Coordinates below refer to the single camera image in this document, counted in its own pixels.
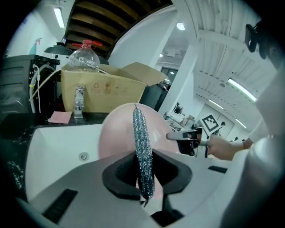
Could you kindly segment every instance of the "human hand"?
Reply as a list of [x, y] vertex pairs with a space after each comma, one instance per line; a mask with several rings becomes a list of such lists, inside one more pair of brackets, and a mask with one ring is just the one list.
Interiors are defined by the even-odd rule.
[[209, 155], [214, 155], [215, 157], [221, 160], [231, 161], [236, 152], [244, 149], [242, 143], [238, 142], [229, 142], [226, 139], [211, 135], [208, 142]]

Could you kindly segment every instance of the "plastic bottle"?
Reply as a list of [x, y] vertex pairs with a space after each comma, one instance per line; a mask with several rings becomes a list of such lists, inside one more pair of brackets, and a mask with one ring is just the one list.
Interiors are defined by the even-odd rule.
[[81, 48], [73, 52], [68, 61], [68, 70], [99, 71], [100, 61], [97, 54], [91, 49], [90, 40], [84, 40]]

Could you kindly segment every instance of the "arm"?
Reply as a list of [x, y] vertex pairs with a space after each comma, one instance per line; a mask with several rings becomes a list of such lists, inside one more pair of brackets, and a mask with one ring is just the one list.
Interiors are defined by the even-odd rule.
[[211, 135], [208, 142], [209, 154], [222, 160], [232, 160], [236, 152], [249, 149], [252, 141], [248, 138], [244, 142], [229, 142], [226, 139]]

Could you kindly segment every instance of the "white wall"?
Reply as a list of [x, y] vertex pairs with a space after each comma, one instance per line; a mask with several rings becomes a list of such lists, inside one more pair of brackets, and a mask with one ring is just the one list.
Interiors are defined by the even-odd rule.
[[51, 33], [38, 11], [34, 10], [27, 15], [16, 30], [7, 47], [8, 56], [28, 55], [35, 44], [35, 40], [39, 38], [41, 40], [40, 43], [37, 43], [37, 55], [43, 55], [47, 47], [56, 45], [56, 42], [59, 42]]
[[183, 106], [185, 116], [191, 115], [196, 118], [205, 102], [196, 96], [193, 97], [193, 90], [189, 89], [193, 87], [193, 83], [193, 77], [188, 77], [185, 81], [186, 85], [178, 98], [178, 103], [180, 104], [179, 106]]
[[230, 141], [234, 140], [235, 137], [238, 137], [239, 139], [237, 140], [237, 142], [241, 142], [243, 139], [246, 140], [248, 138], [248, 135], [249, 132], [245, 130], [244, 127], [242, 127], [239, 123], [237, 123], [234, 125], [234, 127], [232, 128], [226, 139]]
[[170, 6], [139, 22], [116, 44], [110, 65], [124, 67], [137, 61], [154, 68], [177, 20], [177, 11]]

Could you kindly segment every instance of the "white ceiling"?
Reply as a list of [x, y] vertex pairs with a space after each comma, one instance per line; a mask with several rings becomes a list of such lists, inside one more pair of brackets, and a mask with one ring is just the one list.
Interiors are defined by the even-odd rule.
[[[251, 131], [261, 116], [254, 103], [227, 81], [231, 77], [259, 97], [276, 73], [269, 60], [262, 60], [258, 50], [250, 53], [244, 43], [245, 25], [255, 25], [260, 21], [259, 16], [241, 0], [173, 0], [173, 3], [186, 29], [192, 30], [175, 28], [163, 50], [164, 55], [171, 49], [185, 54], [188, 42], [194, 43], [195, 33], [199, 45], [197, 70], [194, 71], [195, 94], [233, 122], [239, 119]], [[159, 61], [181, 64], [182, 59], [175, 58], [176, 55], [163, 57]], [[224, 109], [209, 103], [208, 99]]]

